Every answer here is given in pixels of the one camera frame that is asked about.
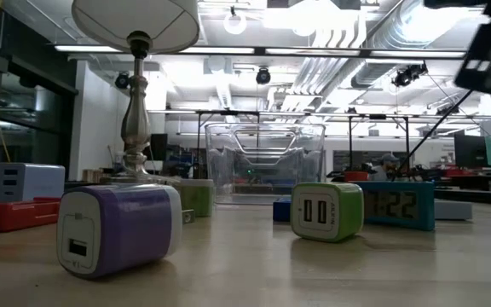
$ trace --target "ceiling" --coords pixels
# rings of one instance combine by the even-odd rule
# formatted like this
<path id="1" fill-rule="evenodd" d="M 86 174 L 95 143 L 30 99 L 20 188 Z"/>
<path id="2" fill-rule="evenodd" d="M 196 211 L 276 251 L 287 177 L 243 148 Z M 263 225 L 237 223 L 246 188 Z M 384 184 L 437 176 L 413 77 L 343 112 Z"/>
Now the ceiling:
<path id="1" fill-rule="evenodd" d="M 366 27 L 369 32 L 386 14 L 397 4 L 398 0 L 379 0 L 379 9 L 366 13 Z M 207 9 L 199 7 L 202 33 L 198 44 L 210 46 L 311 46 L 315 34 L 299 36 L 291 29 L 267 29 L 263 18 L 267 12 L 267 0 L 249 0 L 247 9 L 241 9 L 247 16 L 247 27 L 240 35 L 230 34 L 222 25 L 228 9 L 224 7 Z M 71 17 L 72 0 L 13 0 L 3 2 L 3 8 L 33 28 L 52 43 L 58 44 L 91 44 L 95 41 L 86 38 L 75 26 Z M 473 38 L 477 26 L 486 19 L 480 15 L 480 10 L 464 15 L 457 20 L 454 26 L 435 39 L 427 48 L 429 49 L 467 49 Z M 436 24 L 426 23 L 422 28 L 430 28 Z M 205 60 L 208 56 L 201 55 L 152 55 L 146 61 L 158 62 L 167 77 L 167 101 L 172 108 L 202 108 L 211 97 L 217 97 L 217 85 L 220 78 L 213 74 L 205 74 Z M 233 70 L 226 77 L 229 93 L 240 101 L 240 97 L 258 101 L 270 101 L 271 88 L 289 88 L 297 79 L 303 69 L 304 58 L 293 57 L 257 57 L 257 56 L 227 56 L 232 65 L 252 64 L 255 67 L 266 66 L 272 74 L 272 81 L 268 85 L 258 85 L 255 81 L 256 72 L 247 70 Z M 112 71 L 110 66 L 114 62 L 130 63 L 131 55 L 98 55 L 90 59 L 91 68 L 102 72 L 102 76 L 112 83 L 112 78 L 118 72 Z M 395 76 L 388 73 L 370 89 L 357 91 L 356 98 L 346 101 L 344 106 L 356 107 L 367 113 L 393 113 L 398 110 L 412 110 L 410 107 L 423 108 L 432 103 L 443 101 L 447 95 L 459 98 L 462 89 L 453 85 L 453 76 L 460 68 L 460 61 L 427 61 L 429 76 L 423 76 L 405 89 L 396 91 L 390 84 Z M 478 106 L 480 95 L 473 95 L 462 107 L 466 113 L 474 113 Z M 335 104 L 327 101 L 330 107 Z M 306 101 L 301 107 L 307 107 Z M 331 112 L 342 112 L 340 109 L 329 108 Z"/>

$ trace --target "blue alarm clock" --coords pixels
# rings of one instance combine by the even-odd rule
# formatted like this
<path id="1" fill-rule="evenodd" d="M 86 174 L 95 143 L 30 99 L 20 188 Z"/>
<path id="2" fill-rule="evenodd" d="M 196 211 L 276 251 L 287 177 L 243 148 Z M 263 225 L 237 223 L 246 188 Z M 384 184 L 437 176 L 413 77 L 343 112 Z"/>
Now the blue alarm clock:
<path id="1" fill-rule="evenodd" d="M 431 231 L 435 228 L 431 182 L 354 182 L 363 190 L 365 223 Z"/>

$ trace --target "white lamp shade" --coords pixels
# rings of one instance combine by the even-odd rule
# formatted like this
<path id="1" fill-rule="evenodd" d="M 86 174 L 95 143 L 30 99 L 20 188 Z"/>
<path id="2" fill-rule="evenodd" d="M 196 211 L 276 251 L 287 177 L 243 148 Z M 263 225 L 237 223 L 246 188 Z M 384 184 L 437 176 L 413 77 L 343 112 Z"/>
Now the white lamp shade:
<path id="1" fill-rule="evenodd" d="M 72 15 L 86 35 L 125 52 L 134 31 L 152 39 L 149 53 L 181 51 L 199 36 L 196 0 L 73 0 Z"/>

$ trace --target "table surface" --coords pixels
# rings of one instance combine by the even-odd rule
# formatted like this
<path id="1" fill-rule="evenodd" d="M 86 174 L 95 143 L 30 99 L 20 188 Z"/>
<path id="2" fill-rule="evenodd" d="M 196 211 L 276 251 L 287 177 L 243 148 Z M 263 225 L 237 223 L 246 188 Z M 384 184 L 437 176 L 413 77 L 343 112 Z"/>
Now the table surface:
<path id="1" fill-rule="evenodd" d="M 84 281 L 55 225 L 0 234 L 0 306 L 491 306 L 491 205 L 435 232 L 367 225 L 341 244 L 299 239 L 269 206 L 219 206 L 171 257 Z"/>

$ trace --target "dual usb port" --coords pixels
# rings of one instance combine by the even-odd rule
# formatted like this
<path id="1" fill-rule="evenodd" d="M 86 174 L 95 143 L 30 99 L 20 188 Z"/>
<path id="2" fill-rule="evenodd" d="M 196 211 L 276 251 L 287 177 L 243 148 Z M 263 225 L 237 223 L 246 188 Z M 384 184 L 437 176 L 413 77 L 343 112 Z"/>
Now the dual usb port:
<path id="1" fill-rule="evenodd" d="M 304 201 L 304 221 L 312 222 L 312 200 Z M 317 202 L 317 223 L 327 223 L 327 202 L 324 200 Z"/>

